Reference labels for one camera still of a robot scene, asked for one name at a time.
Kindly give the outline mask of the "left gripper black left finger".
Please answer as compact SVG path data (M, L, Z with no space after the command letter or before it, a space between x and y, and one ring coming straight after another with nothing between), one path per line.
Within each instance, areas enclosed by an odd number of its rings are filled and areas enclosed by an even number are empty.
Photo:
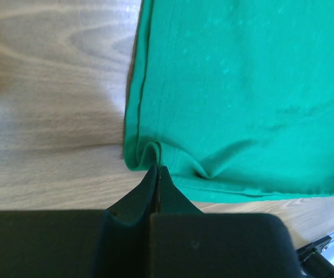
M153 211L158 169L151 166L141 182L104 211L104 227L145 229Z

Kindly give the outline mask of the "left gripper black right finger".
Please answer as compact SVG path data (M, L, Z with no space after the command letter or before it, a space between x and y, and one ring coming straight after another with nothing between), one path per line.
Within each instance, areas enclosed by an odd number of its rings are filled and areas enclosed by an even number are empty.
M155 212L158 214L203 213L174 185L166 166L158 171L155 190Z

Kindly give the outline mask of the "green t shirt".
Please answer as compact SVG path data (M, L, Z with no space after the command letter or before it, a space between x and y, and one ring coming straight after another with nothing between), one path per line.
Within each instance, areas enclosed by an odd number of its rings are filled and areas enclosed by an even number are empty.
M200 202L334 196L334 1L143 1L123 155Z

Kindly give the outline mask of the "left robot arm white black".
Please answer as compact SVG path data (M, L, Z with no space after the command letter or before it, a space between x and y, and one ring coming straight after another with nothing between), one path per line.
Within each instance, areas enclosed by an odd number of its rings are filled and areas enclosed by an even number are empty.
M104 212L105 277L334 277L321 251L329 236L295 249L287 227L264 213L206 214L151 167Z

